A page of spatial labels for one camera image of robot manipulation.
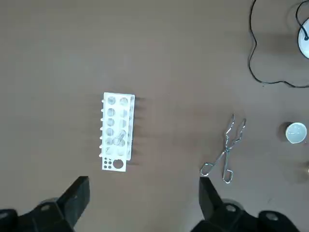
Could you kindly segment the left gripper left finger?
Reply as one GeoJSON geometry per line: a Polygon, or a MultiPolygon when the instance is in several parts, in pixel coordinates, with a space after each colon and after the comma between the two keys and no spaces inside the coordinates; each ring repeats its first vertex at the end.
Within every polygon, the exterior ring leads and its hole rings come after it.
{"type": "Polygon", "coordinates": [[[15,209],[0,211],[2,232],[73,232],[90,202],[88,176],[78,177],[58,198],[46,200],[26,214],[15,209]]]}

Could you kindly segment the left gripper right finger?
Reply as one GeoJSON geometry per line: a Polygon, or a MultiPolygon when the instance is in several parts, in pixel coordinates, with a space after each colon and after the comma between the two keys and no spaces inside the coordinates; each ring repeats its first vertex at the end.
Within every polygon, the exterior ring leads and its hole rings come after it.
{"type": "Polygon", "coordinates": [[[199,205],[204,219],[193,232],[297,232],[299,229],[282,213],[261,211],[257,217],[234,203],[225,203],[208,177],[199,179],[199,205]]]}

